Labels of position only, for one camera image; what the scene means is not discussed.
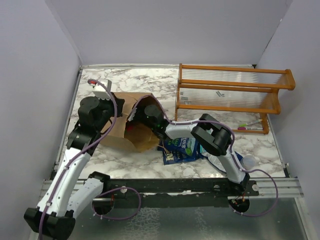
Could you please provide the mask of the brown paper bag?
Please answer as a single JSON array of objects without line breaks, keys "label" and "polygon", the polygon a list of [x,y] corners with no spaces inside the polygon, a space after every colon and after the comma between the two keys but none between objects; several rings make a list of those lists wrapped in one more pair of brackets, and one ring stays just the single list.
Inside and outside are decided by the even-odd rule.
[{"label": "brown paper bag", "polygon": [[[138,104],[139,107],[145,107],[148,104],[155,104],[160,107],[160,103],[156,101],[155,96],[147,92],[116,92],[115,95],[118,98],[125,99],[122,116],[116,119],[112,130],[99,144],[105,147],[139,153],[157,148],[160,140],[149,127],[139,121],[127,121],[127,117],[135,104]],[[135,128],[126,132],[126,126],[129,125],[134,125]]]}]

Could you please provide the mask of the Kettle sea salt vinegar chips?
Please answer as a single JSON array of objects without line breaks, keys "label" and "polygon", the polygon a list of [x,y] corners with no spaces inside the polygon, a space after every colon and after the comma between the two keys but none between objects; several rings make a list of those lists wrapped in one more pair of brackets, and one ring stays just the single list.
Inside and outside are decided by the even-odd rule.
[{"label": "Kettle sea salt vinegar chips", "polygon": [[157,150],[162,152],[164,165],[171,165],[177,163],[187,163],[196,161],[199,158],[199,153],[195,158],[188,157],[177,150],[179,138],[160,140]]}]

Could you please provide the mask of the blue white snack bag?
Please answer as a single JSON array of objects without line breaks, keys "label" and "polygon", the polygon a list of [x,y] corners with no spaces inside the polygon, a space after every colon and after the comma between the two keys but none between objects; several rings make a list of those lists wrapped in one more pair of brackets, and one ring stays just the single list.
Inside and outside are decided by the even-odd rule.
[{"label": "blue white snack bag", "polygon": [[200,147],[200,155],[202,158],[207,159],[209,164],[214,167],[219,173],[223,175],[227,175],[225,168],[222,166],[222,163],[218,159],[217,156],[209,154],[207,151],[205,151],[202,146]]}]

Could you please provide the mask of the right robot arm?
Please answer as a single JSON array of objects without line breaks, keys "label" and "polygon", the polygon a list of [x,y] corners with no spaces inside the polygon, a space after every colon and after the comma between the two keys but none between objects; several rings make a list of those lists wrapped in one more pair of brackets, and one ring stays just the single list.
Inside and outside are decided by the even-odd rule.
[{"label": "right robot arm", "polygon": [[195,120],[170,121],[154,104],[143,107],[140,116],[141,122],[161,140],[196,139],[207,153],[217,157],[222,164],[230,191],[236,196],[247,191],[250,176],[232,150],[234,134],[228,126],[207,113]]}]

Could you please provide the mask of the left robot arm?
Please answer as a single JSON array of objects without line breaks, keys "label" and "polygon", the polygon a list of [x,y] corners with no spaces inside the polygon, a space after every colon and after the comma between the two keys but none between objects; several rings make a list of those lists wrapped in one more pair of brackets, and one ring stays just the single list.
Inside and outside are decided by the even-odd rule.
[{"label": "left robot arm", "polygon": [[98,178],[90,178],[76,193],[73,190],[80,173],[105,137],[101,131],[109,121],[115,123],[122,116],[124,103],[124,99],[113,93],[109,99],[89,96],[80,101],[78,121],[68,136],[62,163],[37,207],[28,208],[23,216],[40,237],[68,239],[76,218],[94,197],[103,198],[110,193],[110,184]]}]

